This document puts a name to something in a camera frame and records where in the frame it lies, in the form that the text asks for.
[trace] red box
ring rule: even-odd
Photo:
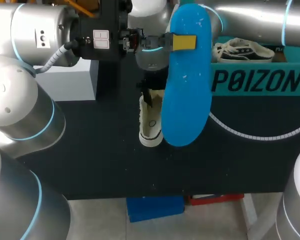
[[[227,194],[219,197],[211,197],[211,198],[192,198],[188,197],[188,200],[192,206],[204,205],[204,204],[216,204],[230,201],[238,201],[245,197],[244,194]]]

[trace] black table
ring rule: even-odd
[[[142,146],[136,89],[142,76],[133,56],[120,66],[100,63],[98,100],[59,102],[67,124],[62,139],[19,161],[69,200],[284,190],[300,153],[300,134],[259,142],[230,134],[209,119],[189,146]],[[214,97],[212,102],[220,120],[247,134],[275,136],[300,127],[300,97]]]

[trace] blue shoe insole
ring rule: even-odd
[[[164,139],[181,147],[199,136],[210,113],[212,33],[209,15],[197,4],[185,4],[174,13],[170,32],[196,35],[195,50],[170,53],[161,111]]]

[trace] sneaker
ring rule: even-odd
[[[164,139],[161,131],[161,108],[163,90],[151,90],[152,107],[140,97],[140,132],[139,140],[146,147],[156,147]]]
[[[241,38],[234,38],[226,43],[216,43],[212,49],[218,63],[270,63],[275,52],[260,44]]]

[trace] white label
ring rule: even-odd
[[[109,40],[94,40],[95,49],[109,49]]]
[[[109,30],[93,30],[93,39],[109,40]]]
[[[95,49],[109,49],[109,30],[93,30],[93,45]]]

